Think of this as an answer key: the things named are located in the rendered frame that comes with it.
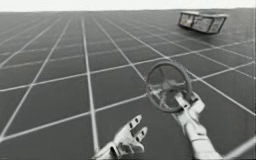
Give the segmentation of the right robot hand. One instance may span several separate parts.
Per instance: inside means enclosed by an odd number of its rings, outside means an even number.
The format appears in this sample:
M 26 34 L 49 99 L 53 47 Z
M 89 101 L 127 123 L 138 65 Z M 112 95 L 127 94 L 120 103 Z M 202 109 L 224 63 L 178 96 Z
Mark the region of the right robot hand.
M 204 110 L 205 104 L 196 92 L 192 93 L 191 101 L 186 100 L 182 93 L 176 94 L 175 100 L 181 110 L 175 113 L 174 116 L 181 126 L 185 126 L 187 123 L 196 124 L 199 122 L 199 114 Z

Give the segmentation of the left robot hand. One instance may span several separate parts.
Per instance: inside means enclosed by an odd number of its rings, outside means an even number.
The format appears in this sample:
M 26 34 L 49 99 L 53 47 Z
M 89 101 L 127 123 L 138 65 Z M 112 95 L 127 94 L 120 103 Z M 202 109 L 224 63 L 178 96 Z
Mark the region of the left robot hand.
M 123 127 L 121 127 L 113 138 L 113 143 L 116 146 L 119 157 L 130 154 L 143 153 L 145 147 L 142 140 L 146 137 L 148 127 L 144 126 L 135 134 L 132 131 L 141 123 L 142 115 L 136 115 L 129 120 Z

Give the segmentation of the grey cart with brown box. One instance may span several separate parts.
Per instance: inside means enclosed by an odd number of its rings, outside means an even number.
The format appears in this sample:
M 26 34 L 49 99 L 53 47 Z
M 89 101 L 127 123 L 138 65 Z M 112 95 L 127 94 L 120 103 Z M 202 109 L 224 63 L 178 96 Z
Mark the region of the grey cart with brown box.
M 178 25 L 204 34 L 218 34 L 227 18 L 227 14 L 216 12 L 182 11 Z

